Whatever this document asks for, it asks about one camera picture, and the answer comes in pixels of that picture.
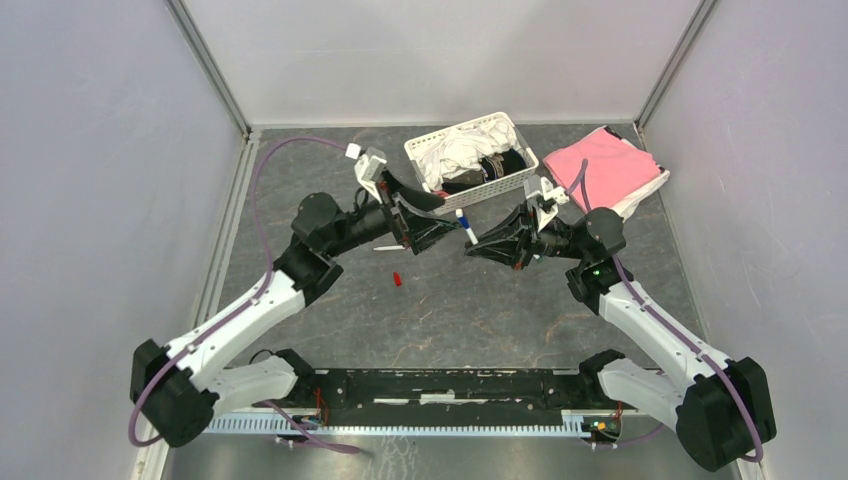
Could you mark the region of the black cloth in basket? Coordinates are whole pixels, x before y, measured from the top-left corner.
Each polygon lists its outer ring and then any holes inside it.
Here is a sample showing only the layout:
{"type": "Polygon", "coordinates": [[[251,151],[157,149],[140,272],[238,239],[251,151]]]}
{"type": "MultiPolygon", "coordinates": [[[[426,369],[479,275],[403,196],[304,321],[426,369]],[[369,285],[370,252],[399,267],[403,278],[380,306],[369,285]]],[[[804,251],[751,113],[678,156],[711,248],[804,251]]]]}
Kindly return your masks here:
{"type": "Polygon", "coordinates": [[[479,170],[469,170],[454,178],[445,179],[441,190],[453,195],[471,188],[499,180],[527,168],[524,157],[515,149],[483,157],[479,160],[479,170]]]}

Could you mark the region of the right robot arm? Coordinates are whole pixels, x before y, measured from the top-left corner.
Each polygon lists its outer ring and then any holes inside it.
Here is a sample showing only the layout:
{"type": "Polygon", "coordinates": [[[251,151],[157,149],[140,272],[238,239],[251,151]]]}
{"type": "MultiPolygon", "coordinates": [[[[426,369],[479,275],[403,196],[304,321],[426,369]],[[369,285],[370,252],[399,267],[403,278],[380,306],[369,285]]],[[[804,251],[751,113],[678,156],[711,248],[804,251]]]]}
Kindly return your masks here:
{"type": "Polygon", "coordinates": [[[758,463],[777,434],[768,379],[752,358],[735,360],[686,329],[646,292],[617,254],[626,245],[623,220],[595,208],[574,224],[546,225],[528,203],[477,240],[470,257],[515,270],[535,256],[568,258],[573,298],[630,338],[659,367],[643,369],[607,350],[580,365],[580,400],[591,408],[630,405],[673,430],[684,451],[715,472],[737,460],[758,463]]]}

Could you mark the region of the blue marker cap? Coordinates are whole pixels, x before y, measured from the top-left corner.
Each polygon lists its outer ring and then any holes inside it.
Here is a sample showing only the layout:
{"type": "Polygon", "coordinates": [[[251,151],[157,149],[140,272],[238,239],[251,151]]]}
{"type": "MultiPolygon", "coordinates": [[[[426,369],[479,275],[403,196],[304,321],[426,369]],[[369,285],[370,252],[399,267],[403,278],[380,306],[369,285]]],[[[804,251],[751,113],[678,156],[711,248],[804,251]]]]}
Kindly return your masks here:
{"type": "Polygon", "coordinates": [[[462,225],[462,227],[463,227],[463,228],[468,228],[468,227],[469,227],[468,219],[467,219],[467,217],[465,216],[464,211],[463,211],[462,209],[456,209],[456,210],[455,210],[455,215],[456,215],[456,217],[457,217],[457,219],[458,219],[459,223],[462,225]]]}

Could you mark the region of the white cloth in basket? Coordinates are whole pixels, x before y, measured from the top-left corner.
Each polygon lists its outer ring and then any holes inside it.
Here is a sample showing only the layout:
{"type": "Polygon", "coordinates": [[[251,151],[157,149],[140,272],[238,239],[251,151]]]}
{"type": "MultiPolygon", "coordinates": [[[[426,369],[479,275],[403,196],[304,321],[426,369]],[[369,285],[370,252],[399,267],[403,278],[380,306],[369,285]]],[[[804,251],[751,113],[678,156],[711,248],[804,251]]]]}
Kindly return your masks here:
{"type": "Polygon", "coordinates": [[[440,139],[428,143],[418,156],[424,182],[441,190],[442,182],[469,170],[479,170],[479,160],[517,145],[515,128],[495,120],[470,128],[452,127],[440,139]]]}

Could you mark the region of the pink folded cloth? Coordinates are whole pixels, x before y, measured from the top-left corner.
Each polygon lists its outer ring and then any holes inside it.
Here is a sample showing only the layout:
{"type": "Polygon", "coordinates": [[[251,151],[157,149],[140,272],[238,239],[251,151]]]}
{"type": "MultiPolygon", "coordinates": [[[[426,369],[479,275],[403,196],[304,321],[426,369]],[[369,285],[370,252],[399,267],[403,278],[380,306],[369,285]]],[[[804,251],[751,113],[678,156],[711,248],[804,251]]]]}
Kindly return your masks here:
{"type": "Polygon", "coordinates": [[[607,126],[548,154],[543,163],[582,211],[606,207],[624,220],[670,177],[650,153],[607,126]]]}

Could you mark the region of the white folded cloth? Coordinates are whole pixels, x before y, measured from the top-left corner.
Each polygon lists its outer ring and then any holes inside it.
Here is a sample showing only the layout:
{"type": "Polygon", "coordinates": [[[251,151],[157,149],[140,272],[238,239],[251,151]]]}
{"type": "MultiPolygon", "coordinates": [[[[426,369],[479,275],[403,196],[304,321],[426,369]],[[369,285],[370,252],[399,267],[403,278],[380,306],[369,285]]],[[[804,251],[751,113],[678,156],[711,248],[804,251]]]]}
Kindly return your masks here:
{"type": "Polygon", "coordinates": [[[587,196],[592,207],[607,207],[624,220],[639,204],[658,191],[670,178],[670,171],[654,157],[604,125],[585,140],[595,157],[586,172],[587,196]]]}

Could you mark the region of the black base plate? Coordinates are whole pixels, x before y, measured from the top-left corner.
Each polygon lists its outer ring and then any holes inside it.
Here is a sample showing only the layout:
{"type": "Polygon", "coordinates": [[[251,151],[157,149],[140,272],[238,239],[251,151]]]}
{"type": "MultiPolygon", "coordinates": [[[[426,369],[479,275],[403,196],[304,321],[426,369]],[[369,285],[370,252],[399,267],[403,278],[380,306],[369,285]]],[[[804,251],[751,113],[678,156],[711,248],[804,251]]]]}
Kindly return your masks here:
{"type": "Polygon", "coordinates": [[[541,427],[565,410],[618,409],[579,372],[554,369],[333,368],[274,403],[317,411],[332,427],[541,427]]]}

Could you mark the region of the white marker pen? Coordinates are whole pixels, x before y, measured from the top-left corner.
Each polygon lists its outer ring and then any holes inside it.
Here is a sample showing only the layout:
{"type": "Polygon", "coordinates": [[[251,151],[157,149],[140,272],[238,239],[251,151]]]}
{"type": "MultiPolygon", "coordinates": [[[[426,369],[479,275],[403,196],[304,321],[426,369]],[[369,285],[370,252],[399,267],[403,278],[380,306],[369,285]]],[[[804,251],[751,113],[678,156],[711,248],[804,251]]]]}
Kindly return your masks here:
{"type": "Polygon", "coordinates": [[[478,240],[477,236],[475,235],[473,229],[471,227],[465,227],[464,230],[465,230],[471,244],[477,245],[479,243],[479,240],[478,240]]]}

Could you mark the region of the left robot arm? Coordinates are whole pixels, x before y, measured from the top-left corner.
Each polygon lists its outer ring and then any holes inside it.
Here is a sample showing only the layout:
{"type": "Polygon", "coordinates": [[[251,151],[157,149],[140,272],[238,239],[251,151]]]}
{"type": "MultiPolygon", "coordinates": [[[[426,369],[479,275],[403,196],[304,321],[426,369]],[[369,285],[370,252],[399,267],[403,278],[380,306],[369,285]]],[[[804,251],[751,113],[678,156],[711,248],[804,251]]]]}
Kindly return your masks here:
{"type": "Polygon", "coordinates": [[[231,361],[324,295],[343,273],[338,256],[385,235],[420,254],[461,227],[456,219],[435,215],[443,198],[414,190],[388,171],[362,188],[373,198],[350,211],[326,192],[305,196],[291,224],[289,245],[269,259],[253,286],[167,344],[149,339],[135,349],[130,380],[134,407],[128,424],[132,445],[165,441],[181,447],[217,418],[264,401],[306,405],[314,381],[296,354],[273,354],[237,368],[231,361]]]}

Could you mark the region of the white plastic basket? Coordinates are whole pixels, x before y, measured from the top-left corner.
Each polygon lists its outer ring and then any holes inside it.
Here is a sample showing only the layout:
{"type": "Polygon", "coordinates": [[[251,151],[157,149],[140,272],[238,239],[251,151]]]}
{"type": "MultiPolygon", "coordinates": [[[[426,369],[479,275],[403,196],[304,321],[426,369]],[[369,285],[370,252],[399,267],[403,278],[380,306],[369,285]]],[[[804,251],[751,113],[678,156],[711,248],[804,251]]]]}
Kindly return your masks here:
{"type": "Polygon", "coordinates": [[[504,112],[442,128],[405,142],[418,183],[451,214],[520,188],[540,161],[504,112]]]}

